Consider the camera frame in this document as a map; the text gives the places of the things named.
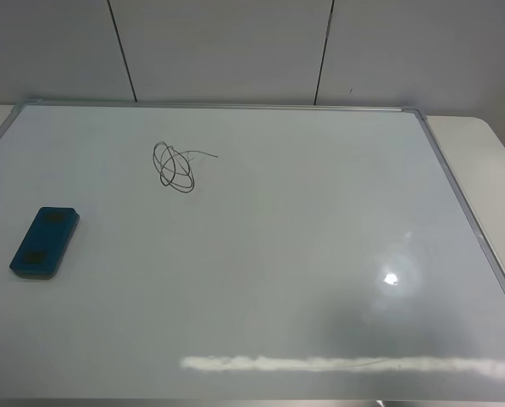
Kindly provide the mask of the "blue whiteboard eraser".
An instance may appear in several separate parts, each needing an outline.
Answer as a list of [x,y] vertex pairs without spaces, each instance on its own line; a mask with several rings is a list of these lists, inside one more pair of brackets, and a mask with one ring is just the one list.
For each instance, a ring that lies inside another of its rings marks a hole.
[[80,216],[73,208],[41,207],[9,269],[22,279],[53,279],[79,220]]

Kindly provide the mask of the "white whiteboard with metal frame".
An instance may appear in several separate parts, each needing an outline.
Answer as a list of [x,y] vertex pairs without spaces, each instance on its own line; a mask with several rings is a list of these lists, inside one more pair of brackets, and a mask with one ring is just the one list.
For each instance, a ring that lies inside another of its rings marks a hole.
[[[22,279],[41,207],[80,220]],[[505,402],[505,273],[413,109],[23,103],[0,399]]]

